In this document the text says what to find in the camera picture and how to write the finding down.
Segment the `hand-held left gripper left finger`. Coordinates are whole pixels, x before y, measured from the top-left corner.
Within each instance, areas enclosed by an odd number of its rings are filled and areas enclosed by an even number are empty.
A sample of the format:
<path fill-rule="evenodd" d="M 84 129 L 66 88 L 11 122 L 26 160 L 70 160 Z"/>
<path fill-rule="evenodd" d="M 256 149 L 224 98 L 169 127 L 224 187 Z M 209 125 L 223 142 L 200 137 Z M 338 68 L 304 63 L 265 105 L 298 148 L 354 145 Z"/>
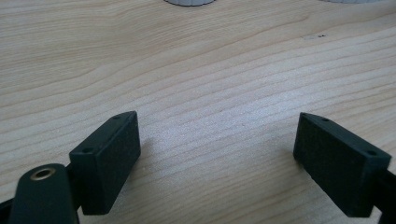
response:
<path fill-rule="evenodd" d="M 108 119 L 69 153 L 84 215 L 105 215 L 111 210 L 140 153 L 135 111 Z"/>

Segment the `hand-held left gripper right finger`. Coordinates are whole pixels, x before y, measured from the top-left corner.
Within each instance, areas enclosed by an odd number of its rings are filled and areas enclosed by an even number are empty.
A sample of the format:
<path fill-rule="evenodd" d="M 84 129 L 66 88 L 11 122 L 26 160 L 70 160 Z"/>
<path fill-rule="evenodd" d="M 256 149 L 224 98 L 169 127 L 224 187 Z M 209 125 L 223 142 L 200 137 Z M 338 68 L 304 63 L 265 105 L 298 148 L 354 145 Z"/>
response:
<path fill-rule="evenodd" d="M 293 157 L 348 217 L 392 216 L 391 156 L 330 119 L 302 113 Z"/>

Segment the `grey ribbed round object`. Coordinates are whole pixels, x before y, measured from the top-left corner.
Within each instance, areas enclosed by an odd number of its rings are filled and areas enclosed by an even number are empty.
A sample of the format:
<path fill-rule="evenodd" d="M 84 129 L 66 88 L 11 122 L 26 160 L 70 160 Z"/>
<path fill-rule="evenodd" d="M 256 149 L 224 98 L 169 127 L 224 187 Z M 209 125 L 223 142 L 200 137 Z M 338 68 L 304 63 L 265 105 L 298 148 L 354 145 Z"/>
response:
<path fill-rule="evenodd" d="M 215 0 L 164 0 L 169 4 L 181 7 L 199 7 L 213 3 Z"/>
<path fill-rule="evenodd" d="M 319 1 L 335 3 L 335 4 L 369 4 L 369 3 L 376 3 L 386 0 L 319 0 Z"/>

